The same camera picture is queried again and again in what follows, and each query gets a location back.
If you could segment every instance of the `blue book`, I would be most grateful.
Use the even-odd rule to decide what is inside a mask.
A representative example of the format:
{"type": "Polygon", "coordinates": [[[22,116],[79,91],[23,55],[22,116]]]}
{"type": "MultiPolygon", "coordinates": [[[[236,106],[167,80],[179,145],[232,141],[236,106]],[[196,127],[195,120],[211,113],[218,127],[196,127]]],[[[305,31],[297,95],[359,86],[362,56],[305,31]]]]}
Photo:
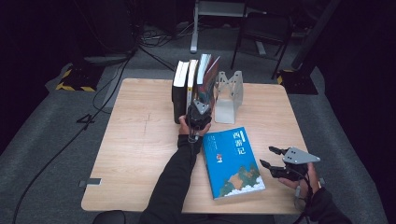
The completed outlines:
{"type": "Polygon", "coordinates": [[[213,199],[265,189],[244,127],[205,134],[203,148],[213,199]]]}

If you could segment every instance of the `wooden table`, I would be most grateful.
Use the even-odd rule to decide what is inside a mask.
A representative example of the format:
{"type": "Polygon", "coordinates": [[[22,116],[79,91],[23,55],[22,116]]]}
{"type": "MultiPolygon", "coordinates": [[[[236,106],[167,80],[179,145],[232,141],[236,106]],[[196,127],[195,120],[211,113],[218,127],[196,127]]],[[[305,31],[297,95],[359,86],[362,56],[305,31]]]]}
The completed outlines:
{"type": "MultiPolygon", "coordinates": [[[[81,206],[88,211],[143,211],[163,167],[177,150],[179,125],[173,120],[171,80],[126,78],[122,82],[81,206]]],[[[214,201],[203,154],[198,154],[185,213],[296,214],[294,190],[280,184],[259,159],[284,166],[269,146],[306,150],[280,85],[244,83],[235,124],[212,122],[210,132],[244,126],[266,190],[214,201]]]]}

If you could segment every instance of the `dark background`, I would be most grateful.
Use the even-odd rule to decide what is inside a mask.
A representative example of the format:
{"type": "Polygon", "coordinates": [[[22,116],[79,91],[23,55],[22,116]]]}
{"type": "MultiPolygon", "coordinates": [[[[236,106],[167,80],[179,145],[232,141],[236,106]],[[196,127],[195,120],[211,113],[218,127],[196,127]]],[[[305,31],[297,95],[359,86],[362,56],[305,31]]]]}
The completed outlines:
{"type": "MultiPolygon", "coordinates": [[[[90,11],[94,8],[94,1],[77,2],[85,15],[94,14],[90,11]]],[[[130,35],[138,32],[142,21],[158,23],[161,18],[152,19],[149,10],[158,10],[157,2],[150,0],[143,6],[138,1],[129,1],[130,20],[127,23],[132,27],[120,28],[116,32],[128,30],[131,32],[124,35],[130,35]]],[[[167,15],[173,15],[168,22],[158,23],[169,33],[180,20],[190,18],[180,10],[193,6],[191,1],[184,2],[186,6],[180,4],[169,1],[168,5],[161,5],[169,6],[167,15]]],[[[317,66],[324,76],[326,96],[350,143],[377,185],[389,223],[392,223],[390,202],[396,200],[391,157],[396,137],[395,5],[392,1],[341,1],[304,61],[317,66]]],[[[103,31],[108,27],[105,24],[98,26],[100,23],[95,23],[95,20],[98,18],[93,16],[82,18],[73,1],[1,2],[0,153],[47,96],[44,84],[57,77],[65,64],[82,56],[109,53],[87,26],[88,22],[97,35],[102,34],[106,39],[103,31]]],[[[117,46],[119,49],[131,45],[120,44],[117,46]]],[[[351,183],[348,187],[359,186],[351,183]]]]}

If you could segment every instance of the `yellow black tape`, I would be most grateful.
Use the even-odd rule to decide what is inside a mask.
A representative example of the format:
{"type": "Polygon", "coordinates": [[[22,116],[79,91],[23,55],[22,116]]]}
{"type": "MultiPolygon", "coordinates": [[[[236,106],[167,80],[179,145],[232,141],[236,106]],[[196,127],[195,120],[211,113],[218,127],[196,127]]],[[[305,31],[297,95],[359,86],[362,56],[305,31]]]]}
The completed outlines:
{"type": "Polygon", "coordinates": [[[64,73],[59,84],[56,86],[56,90],[64,90],[64,91],[96,91],[96,84],[91,83],[91,85],[84,85],[82,83],[78,83],[76,79],[73,77],[73,67],[70,66],[67,71],[64,73]]]}

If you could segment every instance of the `metal bracket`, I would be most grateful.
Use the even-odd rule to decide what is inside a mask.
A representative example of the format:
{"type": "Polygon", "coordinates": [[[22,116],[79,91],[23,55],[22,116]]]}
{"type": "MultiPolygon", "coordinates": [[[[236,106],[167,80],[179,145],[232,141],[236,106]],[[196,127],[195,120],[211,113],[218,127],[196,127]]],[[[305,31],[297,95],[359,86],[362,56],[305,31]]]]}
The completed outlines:
{"type": "Polygon", "coordinates": [[[288,152],[285,154],[283,161],[292,164],[304,164],[308,162],[320,161],[320,158],[304,152],[297,147],[290,147],[288,152]]]}
{"type": "Polygon", "coordinates": [[[198,100],[194,100],[193,102],[201,115],[203,115],[209,109],[209,105],[206,105],[198,100]]]}

